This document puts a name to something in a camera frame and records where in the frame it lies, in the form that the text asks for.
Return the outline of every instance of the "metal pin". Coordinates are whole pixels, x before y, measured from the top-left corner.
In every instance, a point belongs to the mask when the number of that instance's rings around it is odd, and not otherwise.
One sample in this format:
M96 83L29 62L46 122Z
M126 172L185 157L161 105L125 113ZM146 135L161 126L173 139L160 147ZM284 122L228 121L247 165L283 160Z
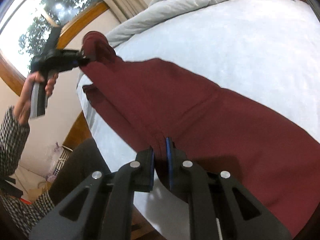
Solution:
M192 167L193 163L191 161L184 161L182 163L182 166L185 167L185 168L190 168Z
M94 179L100 179L102 177L101 171L95 171L94 173L92 173L92 177Z
M220 172L220 176L224 179L228 179L228 178L230 178L231 175L230 175L229 171L222 171L222 172Z
M130 163L130 167L132 168L138 168L140 166L140 162L138 161L133 161Z

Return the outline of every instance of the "black pants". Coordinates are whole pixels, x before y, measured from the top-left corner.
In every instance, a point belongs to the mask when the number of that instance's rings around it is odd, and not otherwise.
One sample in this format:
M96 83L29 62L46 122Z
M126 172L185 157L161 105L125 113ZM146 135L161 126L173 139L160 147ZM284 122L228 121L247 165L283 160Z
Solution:
M94 171L110 173L93 138L85 140L70 155L49 190L54 205L63 200Z
M0 201L0 239L28 240L20 231Z

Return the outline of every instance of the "wooden window frame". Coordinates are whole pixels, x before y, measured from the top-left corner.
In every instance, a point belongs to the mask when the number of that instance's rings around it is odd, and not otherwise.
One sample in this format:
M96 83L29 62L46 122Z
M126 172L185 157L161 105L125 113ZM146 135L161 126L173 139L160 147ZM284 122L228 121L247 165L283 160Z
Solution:
M108 9L108 5L102 1L89 6L86 10L79 13L63 27L57 48L65 48L80 31ZM6 59L1 50L0 77L18 96L20 96L26 78L9 62L9 60Z

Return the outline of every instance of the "bed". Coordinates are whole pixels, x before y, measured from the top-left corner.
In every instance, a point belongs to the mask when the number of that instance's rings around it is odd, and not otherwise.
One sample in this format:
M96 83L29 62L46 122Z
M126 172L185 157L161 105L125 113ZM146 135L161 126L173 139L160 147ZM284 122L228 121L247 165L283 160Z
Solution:
M106 36L112 44L115 35ZM159 57L200 74L279 112L320 142L320 23L302 1L226 0L169 17L113 46L125 61ZM79 77L78 97L99 150L117 171L136 153L91 107L82 91L91 83ZM135 193L134 205L166 239L189 239L188 205L157 174L154 190Z

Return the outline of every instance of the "window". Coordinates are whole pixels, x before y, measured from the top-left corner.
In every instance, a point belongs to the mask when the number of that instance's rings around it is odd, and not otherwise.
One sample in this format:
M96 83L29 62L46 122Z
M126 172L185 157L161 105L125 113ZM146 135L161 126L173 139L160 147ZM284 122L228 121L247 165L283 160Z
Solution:
M14 1L12 6L15 8L11 6L0 23L3 26L0 50L26 77L30 72L31 59L41 53L52 26L64 26L99 1L101 0L22 0L18 5Z

